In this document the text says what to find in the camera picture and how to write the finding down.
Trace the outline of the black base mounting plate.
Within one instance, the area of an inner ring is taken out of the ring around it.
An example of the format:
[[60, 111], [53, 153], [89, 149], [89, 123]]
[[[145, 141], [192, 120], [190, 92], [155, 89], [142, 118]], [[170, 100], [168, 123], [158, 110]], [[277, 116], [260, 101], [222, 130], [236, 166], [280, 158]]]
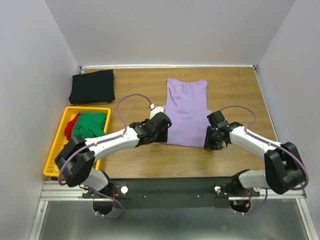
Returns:
[[113, 178], [105, 195], [124, 209], [229, 208], [234, 200], [244, 207], [253, 189], [239, 190], [232, 177]]

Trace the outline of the purple t shirt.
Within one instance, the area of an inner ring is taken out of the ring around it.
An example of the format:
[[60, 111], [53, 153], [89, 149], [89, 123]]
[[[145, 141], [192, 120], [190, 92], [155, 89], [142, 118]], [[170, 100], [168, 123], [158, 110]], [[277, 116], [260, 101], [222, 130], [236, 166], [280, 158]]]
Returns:
[[203, 148], [212, 112], [207, 105], [206, 80], [184, 82], [167, 80], [167, 97], [164, 113], [171, 120], [167, 143], [184, 147]]

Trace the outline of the yellow plastic bin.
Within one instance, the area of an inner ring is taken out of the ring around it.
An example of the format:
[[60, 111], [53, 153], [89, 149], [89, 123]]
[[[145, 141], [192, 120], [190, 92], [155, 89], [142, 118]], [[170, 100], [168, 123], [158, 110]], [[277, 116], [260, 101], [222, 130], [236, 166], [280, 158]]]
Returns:
[[111, 117], [111, 109], [107, 107], [92, 107], [92, 106], [68, 106], [65, 108], [62, 115], [57, 133], [55, 135], [53, 144], [51, 146], [48, 158], [46, 160], [43, 174], [48, 177], [58, 177], [60, 170], [55, 164], [55, 158], [58, 153], [64, 148], [68, 143], [68, 140], [65, 137], [64, 130], [67, 126], [67, 123], [70, 122], [75, 116], [79, 116], [80, 113], [104, 113], [107, 114], [104, 132], [107, 133], [108, 125]]

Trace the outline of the red t shirt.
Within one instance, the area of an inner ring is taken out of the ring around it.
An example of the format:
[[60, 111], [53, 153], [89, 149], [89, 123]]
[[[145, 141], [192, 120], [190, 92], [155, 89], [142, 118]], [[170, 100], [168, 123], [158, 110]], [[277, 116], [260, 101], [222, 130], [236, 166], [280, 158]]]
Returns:
[[78, 116], [75, 116], [71, 121], [69, 121], [64, 129], [64, 136], [67, 141], [72, 137], [73, 128], [78, 120]]

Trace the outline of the folded black t shirt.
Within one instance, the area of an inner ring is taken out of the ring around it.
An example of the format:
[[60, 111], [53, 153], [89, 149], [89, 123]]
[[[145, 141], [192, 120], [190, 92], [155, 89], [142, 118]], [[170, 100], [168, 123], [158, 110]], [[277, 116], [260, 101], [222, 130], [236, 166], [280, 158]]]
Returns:
[[114, 81], [112, 69], [73, 75], [69, 103], [111, 103], [115, 100]]

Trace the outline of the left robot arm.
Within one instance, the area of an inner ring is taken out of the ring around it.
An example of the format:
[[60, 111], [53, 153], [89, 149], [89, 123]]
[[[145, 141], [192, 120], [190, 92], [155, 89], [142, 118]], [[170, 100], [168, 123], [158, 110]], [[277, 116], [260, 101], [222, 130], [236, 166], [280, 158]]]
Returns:
[[171, 125], [170, 118], [158, 112], [152, 118], [133, 122], [112, 134], [86, 139], [74, 136], [54, 159], [59, 169], [58, 178], [64, 179], [70, 188], [84, 185], [93, 189], [99, 197], [107, 197], [111, 191], [110, 179], [105, 172], [96, 170], [94, 164], [125, 149], [167, 142]]

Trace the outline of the green t shirt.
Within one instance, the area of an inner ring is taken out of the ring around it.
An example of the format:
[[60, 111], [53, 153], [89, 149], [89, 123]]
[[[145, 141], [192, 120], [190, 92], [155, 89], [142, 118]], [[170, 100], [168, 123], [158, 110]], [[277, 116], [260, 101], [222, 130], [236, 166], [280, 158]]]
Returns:
[[71, 137], [81, 136], [87, 139], [104, 136], [107, 116], [101, 112], [81, 112], [75, 121]]

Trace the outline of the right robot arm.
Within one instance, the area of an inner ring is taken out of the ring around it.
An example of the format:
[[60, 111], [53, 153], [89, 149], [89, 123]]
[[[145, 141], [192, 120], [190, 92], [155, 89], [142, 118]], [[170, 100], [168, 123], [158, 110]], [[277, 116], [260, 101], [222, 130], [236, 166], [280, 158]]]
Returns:
[[243, 170], [233, 176], [230, 191], [241, 196], [248, 189], [271, 189], [282, 195], [306, 187], [309, 177], [297, 147], [264, 138], [238, 122], [219, 123], [206, 128], [204, 148], [222, 150], [230, 144], [240, 146], [264, 161], [262, 170]]

